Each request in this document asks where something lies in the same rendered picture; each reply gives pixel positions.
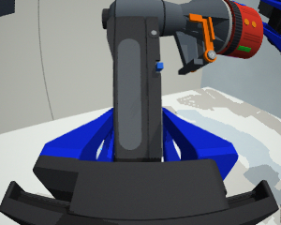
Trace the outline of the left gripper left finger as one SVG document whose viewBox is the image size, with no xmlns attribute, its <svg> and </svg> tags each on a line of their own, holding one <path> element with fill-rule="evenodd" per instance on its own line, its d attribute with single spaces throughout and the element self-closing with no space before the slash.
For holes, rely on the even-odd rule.
<svg viewBox="0 0 281 225">
<path fill-rule="evenodd" d="M 110 132 L 108 133 L 108 131 Z M 97 149 L 102 143 L 102 149 L 99 156 L 96 157 Z M 41 155 L 113 162 L 113 108 L 103 113 L 97 119 L 45 143 L 40 153 Z"/>
</svg>

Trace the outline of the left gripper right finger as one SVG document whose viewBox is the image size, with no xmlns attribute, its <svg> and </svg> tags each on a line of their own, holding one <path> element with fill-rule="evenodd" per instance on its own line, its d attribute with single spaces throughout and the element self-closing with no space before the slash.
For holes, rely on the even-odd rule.
<svg viewBox="0 0 281 225">
<path fill-rule="evenodd" d="M 233 144 L 207 130 L 186 122 L 166 108 L 162 108 L 162 117 L 163 160 L 213 159 L 224 181 L 239 157 Z M 173 142 L 180 149 L 181 159 Z"/>
</svg>

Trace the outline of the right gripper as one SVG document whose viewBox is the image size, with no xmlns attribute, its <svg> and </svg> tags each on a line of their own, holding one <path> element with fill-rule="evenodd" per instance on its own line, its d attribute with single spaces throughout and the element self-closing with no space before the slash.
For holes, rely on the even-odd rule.
<svg viewBox="0 0 281 225">
<path fill-rule="evenodd" d="M 273 12 L 268 21 L 263 23 L 263 35 L 268 35 L 268 41 L 275 46 L 275 48 L 281 52 L 281 0 L 260 0 L 270 6 L 273 6 Z M 268 29 L 268 30 L 265 30 Z M 272 32 L 270 32 L 270 31 Z"/>
</svg>

